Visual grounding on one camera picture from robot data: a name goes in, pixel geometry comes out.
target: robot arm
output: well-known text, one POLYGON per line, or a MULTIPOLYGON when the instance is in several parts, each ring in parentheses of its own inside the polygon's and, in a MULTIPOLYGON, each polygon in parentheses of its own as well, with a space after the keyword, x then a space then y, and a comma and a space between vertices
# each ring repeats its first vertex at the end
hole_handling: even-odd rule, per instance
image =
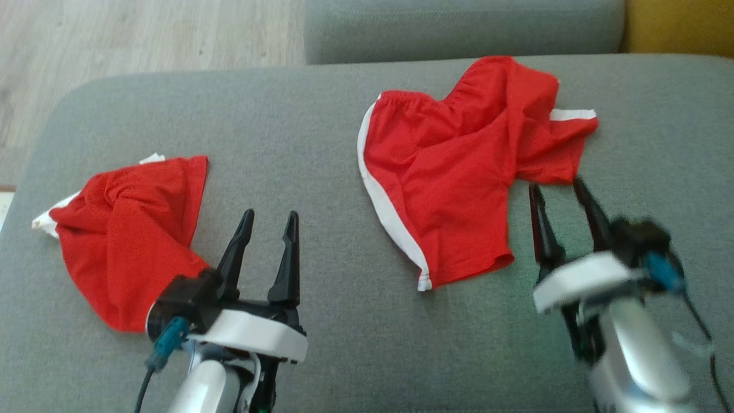
MULTIPOLYGON (((589 367, 598 412, 695 412, 688 376, 644 308, 648 295, 685 292, 670 236, 649 220, 609 223, 586 185, 576 179, 573 186, 594 252, 571 260, 553 235, 540 189, 534 184, 529 189, 540 265, 537 311, 560 309, 574 354, 589 367)), ((719 397, 728 412, 720 392, 719 397)))
POLYGON ((278 366, 305 360, 308 341, 297 311, 298 214, 288 217, 286 249, 265 302, 241 301, 237 289, 254 217, 251 209, 244 213, 216 270, 204 270, 196 279, 176 277, 150 309, 146 331, 155 347, 178 324, 184 333, 173 337, 180 337, 181 347, 191 354, 189 374, 171 413, 271 412, 278 366))

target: black cable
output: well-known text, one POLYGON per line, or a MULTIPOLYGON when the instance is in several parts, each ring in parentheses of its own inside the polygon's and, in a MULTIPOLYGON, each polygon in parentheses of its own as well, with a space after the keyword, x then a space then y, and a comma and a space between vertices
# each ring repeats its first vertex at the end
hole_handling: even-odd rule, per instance
POLYGON ((150 378, 153 376, 155 370, 151 367, 148 368, 148 372, 145 374, 145 378, 142 380, 142 386, 140 386, 140 392, 138 393, 138 401, 135 403, 135 413, 140 413, 142 408, 142 399, 145 397, 145 390, 148 389, 150 378))
MULTIPOLYGON (((688 292, 686 291, 683 292, 683 302, 686 303, 686 307, 688 307, 688 310, 691 312, 693 318, 696 319, 696 323, 698 323, 699 328, 701 328, 701 332, 706 337, 706 340, 708 340, 708 342, 711 344, 713 342, 711 333, 709 332, 708 327, 706 327, 706 324, 703 322, 703 319, 701 319, 701 316, 698 314, 698 311, 696 311, 695 307, 693 307, 691 298, 688 296, 688 292)), ((713 353, 713 351, 711 351, 711 354, 708 357, 708 364, 711 374, 711 381, 713 382, 713 388, 716 390, 716 397, 719 398, 719 402, 722 404, 724 411, 726 413, 731 413, 731 406, 729 405, 726 396, 724 396, 724 391, 722 390, 722 386, 719 383, 719 378, 716 376, 716 355, 713 353)))

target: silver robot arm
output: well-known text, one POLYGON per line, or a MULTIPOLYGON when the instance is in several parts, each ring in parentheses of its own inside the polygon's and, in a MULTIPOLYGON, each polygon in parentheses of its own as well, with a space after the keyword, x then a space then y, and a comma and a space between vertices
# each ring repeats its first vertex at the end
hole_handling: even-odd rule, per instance
MULTIPOLYGON (((542 193, 537 185, 530 186, 540 264, 533 291, 538 313, 561 311, 575 356, 589 367, 598 412, 697 412, 688 375, 644 307, 645 298, 654 294, 682 294, 687 299, 670 236, 649 220, 630 224, 620 218, 609 223, 580 179, 574 189, 586 211, 594 252, 566 260, 545 214, 542 193)), ((713 368, 712 377, 719 390, 713 368)), ((720 391, 719 397, 728 412, 720 391)))

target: red fabric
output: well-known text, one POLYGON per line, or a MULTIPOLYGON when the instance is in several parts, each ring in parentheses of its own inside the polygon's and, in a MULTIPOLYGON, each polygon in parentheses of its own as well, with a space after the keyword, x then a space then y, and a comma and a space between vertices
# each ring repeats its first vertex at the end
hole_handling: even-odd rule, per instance
POLYGON ((433 288, 503 268, 516 179, 570 184, 597 119, 551 121, 558 80, 511 57, 474 63, 440 101, 384 92, 364 161, 423 251, 433 288))
POLYGON ((71 278, 111 328, 144 331, 173 277, 208 267, 189 250, 206 165, 198 156, 100 173, 51 211, 71 278))

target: gray sofa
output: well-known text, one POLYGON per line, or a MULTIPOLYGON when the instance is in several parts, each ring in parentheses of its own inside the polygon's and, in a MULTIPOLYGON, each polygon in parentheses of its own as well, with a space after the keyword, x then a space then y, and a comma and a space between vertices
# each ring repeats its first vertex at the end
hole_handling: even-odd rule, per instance
MULTIPOLYGON (((519 61, 559 78, 558 107, 597 111, 581 174, 610 215, 649 215, 670 230, 731 398, 734 62, 519 61)), ((239 283, 245 298, 265 297, 284 220, 291 209, 300 213, 309 350, 306 362, 280 369, 276 412, 592 412, 562 319, 534 311, 526 183, 516 182, 509 198, 515 263, 429 293, 415 291, 415 266, 391 243, 363 188, 357 131, 377 95, 407 89, 443 97, 472 62, 151 74, 71 93, 48 119, 0 233, 0 412, 132 410, 150 342, 105 327, 69 279, 58 242, 30 222, 94 173, 155 151, 209 156, 192 245, 208 262, 218 261, 242 212, 255 209, 239 283)), ((589 251, 571 189, 544 191, 570 254, 589 251)), ((661 298, 650 308, 664 331, 702 340, 680 302, 661 298)), ((677 354, 702 411, 717 411, 706 360, 677 354)), ((165 409, 187 367, 177 353, 153 378, 144 412, 165 409)))

